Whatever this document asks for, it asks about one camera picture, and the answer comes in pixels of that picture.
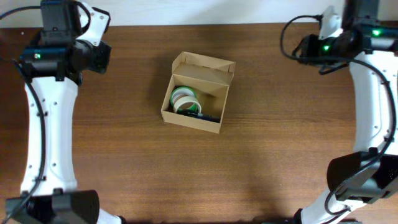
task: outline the brown wood surface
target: brown wood surface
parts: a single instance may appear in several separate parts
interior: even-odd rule
[[[291,217],[326,188],[326,169],[353,150],[355,106],[347,70],[321,77],[279,52],[282,24],[112,27],[106,75],[84,73],[73,116],[78,186],[128,220],[236,222]],[[294,24],[293,49],[315,24]],[[16,57],[33,29],[0,30]],[[220,134],[166,124],[160,107],[181,52],[235,61]],[[28,107],[15,68],[0,62],[0,217],[19,195]],[[398,223],[398,198],[351,214]]]

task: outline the wooden tabletop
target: wooden tabletop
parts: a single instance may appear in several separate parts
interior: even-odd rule
[[[73,166],[82,190],[131,221],[236,222],[291,217],[326,189],[329,162],[353,151],[354,88],[347,70],[284,58],[282,24],[111,27],[108,72],[85,72],[73,115]],[[294,24],[286,48],[317,31]],[[16,57],[33,29],[0,30],[0,55]],[[220,134],[162,121],[181,51],[236,62]],[[28,107],[15,68],[0,62],[0,217],[19,195]],[[398,198],[350,215],[397,223]]]

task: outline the robotic arm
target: robotic arm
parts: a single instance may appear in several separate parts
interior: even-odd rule
[[[72,115],[81,72],[106,72],[111,47],[101,38],[110,15],[71,0],[43,0],[40,10],[44,27],[15,61],[26,82],[29,151],[21,197],[7,199],[4,222],[124,223],[100,209],[95,190],[77,190],[72,164]]]
[[[320,35],[305,37],[292,55],[284,52],[282,31],[282,52],[321,67],[321,75],[349,66],[356,96],[354,153],[330,162],[328,189],[295,214],[296,224],[339,223],[354,210],[398,190],[398,29],[380,26],[378,5],[378,0],[347,0],[343,17],[332,7],[313,16],[321,22]]]

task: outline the box lid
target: box lid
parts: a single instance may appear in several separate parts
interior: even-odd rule
[[[228,86],[232,82],[234,71],[235,62],[190,52],[182,52],[172,65],[173,75],[182,75]]]

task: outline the white wall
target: white wall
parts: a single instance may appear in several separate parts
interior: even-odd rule
[[[0,12],[40,0],[0,0]],[[86,0],[111,13],[112,26],[242,24],[287,22],[302,14],[321,14],[329,5],[343,10],[344,0]],[[381,0],[379,18],[398,20],[398,0]],[[0,21],[0,27],[41,27],[39,10]]]

